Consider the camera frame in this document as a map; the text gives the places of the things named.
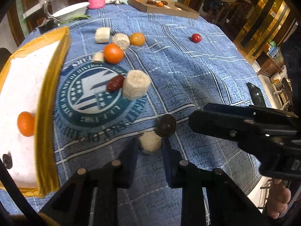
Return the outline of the person's right hand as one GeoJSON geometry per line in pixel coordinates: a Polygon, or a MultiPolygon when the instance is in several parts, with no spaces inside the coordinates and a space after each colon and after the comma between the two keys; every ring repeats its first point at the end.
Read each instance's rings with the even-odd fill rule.
{"type": "Polygon", "coordinates": [[[277,219],[286,212],[290,199],[291,191],[285,186],[284,181],[272,179],[267,200],[267,214],[277,219]]]}

